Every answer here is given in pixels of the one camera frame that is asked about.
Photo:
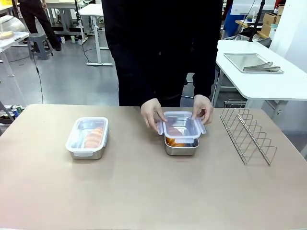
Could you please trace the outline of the grey cloth on chair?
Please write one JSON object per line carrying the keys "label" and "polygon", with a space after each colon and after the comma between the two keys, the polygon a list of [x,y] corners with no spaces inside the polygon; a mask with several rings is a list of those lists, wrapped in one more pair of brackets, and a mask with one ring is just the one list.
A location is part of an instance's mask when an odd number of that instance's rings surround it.
{"label": "grey cloth on chair", "polygon": [[249,37],[237,34],[235,36],[223,38],[222,40],[249,41]]}

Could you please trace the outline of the stainless steel rectangular container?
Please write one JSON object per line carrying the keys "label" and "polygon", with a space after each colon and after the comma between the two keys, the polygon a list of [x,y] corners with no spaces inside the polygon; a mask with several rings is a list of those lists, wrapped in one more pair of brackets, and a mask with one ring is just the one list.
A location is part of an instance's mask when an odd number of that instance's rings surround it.
{"label": "stainless steel rectangular container", "polygon": [[199,139],[194,139],[193,143],[180,143],[176,144],[174,141],[165,137],[165,151],[170,156],[194,156],[199,146]]}
{"label": "stainless steel rectangular container", "polygon": [[69,150],[71,157],[75,160],[98,160],[102,158],[106,144],[108,141],[108,136],[102,141],[102,144],[96,149],[75,149]]}

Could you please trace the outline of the person's left forearm black sleeve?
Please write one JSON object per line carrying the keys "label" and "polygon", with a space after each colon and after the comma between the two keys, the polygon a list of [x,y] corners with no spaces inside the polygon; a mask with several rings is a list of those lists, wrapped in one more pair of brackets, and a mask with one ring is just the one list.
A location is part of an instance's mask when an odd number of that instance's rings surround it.
{"label": "person's left forearm black sleeve", "polygon": [[210,97],[212,94],[212,86],[215,81],[215,68],[194,71],[193,86],[194,95],[203,95]]}

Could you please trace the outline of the perforated metal baking tray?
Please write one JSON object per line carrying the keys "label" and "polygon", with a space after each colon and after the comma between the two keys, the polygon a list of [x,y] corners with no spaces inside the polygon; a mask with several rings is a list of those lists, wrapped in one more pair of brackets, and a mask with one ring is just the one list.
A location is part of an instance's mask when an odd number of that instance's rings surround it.
{"label": "perforated metal baking tray", "polygon": [[269,62],[257,53],[224,53],[224,57],[227,58],[241,73],[269,73],[269,74],[283,74],[281,69],[278,72],[245,72],[243,67],[260,65]]}

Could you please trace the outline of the metal serving tongs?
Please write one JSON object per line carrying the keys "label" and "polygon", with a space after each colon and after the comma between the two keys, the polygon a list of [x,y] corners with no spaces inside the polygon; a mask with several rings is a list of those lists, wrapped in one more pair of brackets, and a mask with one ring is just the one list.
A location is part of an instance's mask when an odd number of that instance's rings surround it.
{"label": "metal serving tongs", "polygon": [[260,65],[243,67],[245,72],[278,72],[281,67],[274,66],[273,62],[266,62]]}

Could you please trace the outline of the blue partition board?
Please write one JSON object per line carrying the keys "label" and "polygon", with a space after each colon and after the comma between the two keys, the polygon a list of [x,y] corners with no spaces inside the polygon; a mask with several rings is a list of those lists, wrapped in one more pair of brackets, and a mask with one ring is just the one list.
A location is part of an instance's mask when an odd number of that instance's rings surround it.
{"label": "blue partition board", "polygon": [[239,27],[236,21],[243,20],[244,18],[245,15],[232,15],[231,9],[229,9],[224,22],[222,39],[234,36]]}

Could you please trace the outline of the brown cardboard box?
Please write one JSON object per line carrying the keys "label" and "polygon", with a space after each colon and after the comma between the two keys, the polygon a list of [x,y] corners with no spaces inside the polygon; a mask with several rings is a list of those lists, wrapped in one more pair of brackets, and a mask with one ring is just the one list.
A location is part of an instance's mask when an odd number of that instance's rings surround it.
{"label": "brown cardboard box", "polygon": [[278,25],[280,18],[281,18],[280,15],[275,15],[273,13],[265,13],[262,19],[261,33],[263,35],[269,36],[271,31],[271,25],[272,24]]}

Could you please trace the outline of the clear dome cover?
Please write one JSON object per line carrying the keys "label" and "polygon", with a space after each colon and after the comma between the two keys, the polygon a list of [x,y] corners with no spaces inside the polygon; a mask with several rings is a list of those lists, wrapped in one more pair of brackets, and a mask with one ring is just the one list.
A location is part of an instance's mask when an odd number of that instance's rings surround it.
{"label": "clear dome cover", "polygon": [[0,17],[0,32],[24,32],[25,25],[16,17],[4,15]]}

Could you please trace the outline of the white height-adjustable desk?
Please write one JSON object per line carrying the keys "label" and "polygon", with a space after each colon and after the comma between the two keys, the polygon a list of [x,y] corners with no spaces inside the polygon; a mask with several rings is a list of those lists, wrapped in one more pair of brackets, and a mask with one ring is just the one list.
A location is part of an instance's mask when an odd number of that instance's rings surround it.
{"label": "white height-adjustable desk", "polygon": [[87,66],[94,66],[94,67],[112,67],[112,63],[103,62],[101,60],[101,50],[109,51],[108,47],[100,47],[99,44],[99,36],[98,36],[98,25],[97,25],[97,18],[103,17],[103,9],[101,4],[88,4],[87,6],[80,9],[79,14],[81,16],[90,16],[93,21],[93,29],[94,29],[94,38],[95,38],[95,49],[97,54],[97,62],[87,62]]}

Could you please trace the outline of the golden croissant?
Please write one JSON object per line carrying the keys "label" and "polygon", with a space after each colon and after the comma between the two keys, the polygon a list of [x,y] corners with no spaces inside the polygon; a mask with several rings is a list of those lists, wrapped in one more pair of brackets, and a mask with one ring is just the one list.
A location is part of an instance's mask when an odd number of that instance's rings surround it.
{"label": "golden croissant", "polygon": [[[176,128],[173,128],[171,127],[169,129],[169,132],[168,134],[172,135],[172,136],[182,136],[182,133],[176,129]],[[176,140],[174,138],[168,138],[166,137],[166,143],[171,146],[171,147],[184,147],[185,146],[185,143],[177,143]]]}
{"label": "golden croissant", "polygon": [[98,148],[102,142],[104,129],[102,127],[95,128],[84,140],[84,148]]}

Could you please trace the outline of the white table with bread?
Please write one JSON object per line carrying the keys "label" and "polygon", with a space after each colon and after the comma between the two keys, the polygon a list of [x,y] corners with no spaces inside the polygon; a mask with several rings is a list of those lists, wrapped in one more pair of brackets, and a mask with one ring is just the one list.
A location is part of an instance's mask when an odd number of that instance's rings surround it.
{"label": "white table with bread", "polygon": [[13,36],[11,38],[0,40],[0,60],[4,64],[5,70],[9,77],[13,77],[14,74],[5,55],[5,51],[14,45],[17,45],[19,42],[26,39],[28,36],[29,33],[27,32],[13,32]]}

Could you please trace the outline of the clear plastic clip lid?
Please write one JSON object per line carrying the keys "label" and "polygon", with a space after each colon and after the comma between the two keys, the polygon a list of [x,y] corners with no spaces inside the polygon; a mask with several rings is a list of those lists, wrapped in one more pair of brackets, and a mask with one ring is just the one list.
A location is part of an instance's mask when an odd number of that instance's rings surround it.
{"label": "clear plastic clip lid", "polygon": [[[164,116],[167,122],[158,121],[158,134],[168,138],[174,138],[177,143],[193,143],[194,139],[206,134],[206,129],[200,118],[192,119],[192,112],[189,111],[166,111]],[[168,134],[169,129],[178,129],[182,136]]]}
{"label": "clear plastic clip lid", "polygon": [[69,134],[69,137],[66,142],[66,149],[75,150],[75,149],[93,149],[93,148],[84,148],[85,137],[93,131],[95,128],[102,127],[104,129],[104,134],[102,141],[108,136],[109,130],[109,121],[106,117],[81,117],[78,118]]}

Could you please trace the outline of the person's left hand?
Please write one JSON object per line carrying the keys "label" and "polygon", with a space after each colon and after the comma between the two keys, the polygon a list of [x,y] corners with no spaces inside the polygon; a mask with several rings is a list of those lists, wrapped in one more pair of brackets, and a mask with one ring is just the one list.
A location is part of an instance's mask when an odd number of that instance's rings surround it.
{"label": "person's left hand", "polygon": [[200,118],[204,125],[212,122],[213,106],[208,97],[197,94],[194,96],[192,119]]}

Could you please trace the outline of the grey plastic stool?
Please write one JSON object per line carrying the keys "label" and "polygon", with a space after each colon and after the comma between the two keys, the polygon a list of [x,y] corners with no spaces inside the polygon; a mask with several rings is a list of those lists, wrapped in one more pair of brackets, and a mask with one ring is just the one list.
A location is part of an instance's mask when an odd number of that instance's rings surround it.
{"label": "grey plastic stool", "polygon": [[45,34],[30,34],[27,38],[27,46],[29,50],[30,59],[37,56],[41,60],[49,59],[49,56],[54,56],[52,47],[47,41]]}

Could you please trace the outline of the black stand pole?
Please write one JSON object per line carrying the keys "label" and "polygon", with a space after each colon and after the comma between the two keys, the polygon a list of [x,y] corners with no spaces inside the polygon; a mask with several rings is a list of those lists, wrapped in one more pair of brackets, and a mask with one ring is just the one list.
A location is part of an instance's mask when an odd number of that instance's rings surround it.
{"label": "black stand pole", "polygon": [[254,22],[254,27],[252,29],[252,33],[251,33],[249,40],[248,40],[249,42],[253,41],[253,37],[257,33],[257,26],[259,24],[260,16],[261,16],[264,5],[265,5],[265,0],[262,0],[261,3],[260,3],[260,8],[259,8],[259,11],[258,11],[258,14],[257,14],[257,18]]}

